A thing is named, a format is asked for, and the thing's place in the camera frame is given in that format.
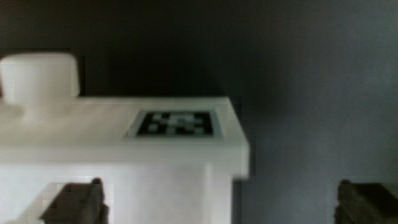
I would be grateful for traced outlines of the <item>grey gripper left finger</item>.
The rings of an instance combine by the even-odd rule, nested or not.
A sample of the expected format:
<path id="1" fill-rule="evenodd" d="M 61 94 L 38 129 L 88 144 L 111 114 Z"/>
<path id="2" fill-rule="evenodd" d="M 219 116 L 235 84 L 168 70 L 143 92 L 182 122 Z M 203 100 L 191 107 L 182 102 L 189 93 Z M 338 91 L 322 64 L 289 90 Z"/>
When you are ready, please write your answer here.
<path id="1" fill-rule="evenodd" d="M 45 224 L 109 224 L 104 181 L 68 183 L 42 214 Z"/>

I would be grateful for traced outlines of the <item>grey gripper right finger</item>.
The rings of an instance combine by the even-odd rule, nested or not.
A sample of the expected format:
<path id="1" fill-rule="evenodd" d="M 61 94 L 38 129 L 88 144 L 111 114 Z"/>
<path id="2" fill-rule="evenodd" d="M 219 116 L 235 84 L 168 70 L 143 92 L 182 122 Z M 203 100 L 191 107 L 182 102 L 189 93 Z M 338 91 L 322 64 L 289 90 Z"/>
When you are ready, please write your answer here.
<path id="1" fill-rule="evenodd" d="M 335 224 L 398 224 L 398 197 L 381 183 L 340 182 Z"/>

